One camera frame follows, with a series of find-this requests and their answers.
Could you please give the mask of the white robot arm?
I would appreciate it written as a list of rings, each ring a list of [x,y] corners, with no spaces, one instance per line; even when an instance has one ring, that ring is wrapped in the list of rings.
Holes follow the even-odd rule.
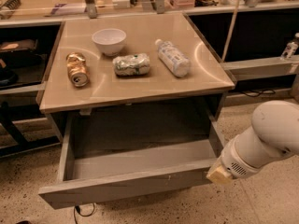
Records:
[[[251,125],[225,145],[206,178],[227,184],[298,154],[299,105],[279,100],[265,102],[253,111]]]

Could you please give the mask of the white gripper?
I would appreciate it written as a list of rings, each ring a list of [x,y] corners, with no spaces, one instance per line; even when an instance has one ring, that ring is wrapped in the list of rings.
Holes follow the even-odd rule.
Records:
[[[227,143],[221,152],[221,164],[215,163],[207,172],[206,178],[215,184],[228,184],[234,178],[248,178],[259,169],[245,163],[236,150],[236,137]]]

